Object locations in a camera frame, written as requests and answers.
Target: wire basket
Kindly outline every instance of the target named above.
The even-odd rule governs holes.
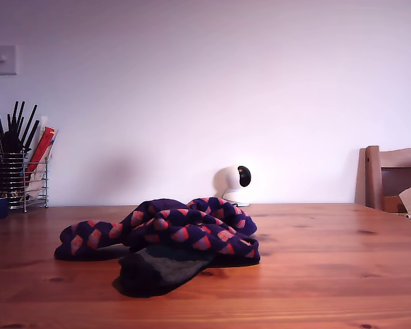
[[[0,197],[8,200],[9,209],[23,209],[28,206],[47,208],[47,163],[27,162],[27,154],[0,153]]]

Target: light switch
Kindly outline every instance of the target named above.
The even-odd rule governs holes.
[[[15,46],[0,46],[0,75],[16,75]]]

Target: wood grain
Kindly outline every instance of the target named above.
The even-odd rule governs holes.
[[[383,168],[411,168],[411,148],[382,151],[379,156]]]
[[[368,146],[365,151],[366,205],[374,209],[384,209],[384,188],[379,158],[379,146]]]
[[[116,259],[53,259],[66,226],[118,222],[131,210],[50,208],[0,220],[0,329],[411,328],[411,219],[355,204],[252,205],[259,265],[209,268],[149,299],[113,288]]]

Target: wooden chair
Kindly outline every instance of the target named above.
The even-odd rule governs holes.
[[[411,187],[411,149],[365,149],[365,200],[368,207],[406,212],[399,194]]]

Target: patterned sock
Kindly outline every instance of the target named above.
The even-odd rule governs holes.
[[[185,283],[209,265],[214,254],[167,245],[150,245],[119,259],[120,285],[126,291]]]

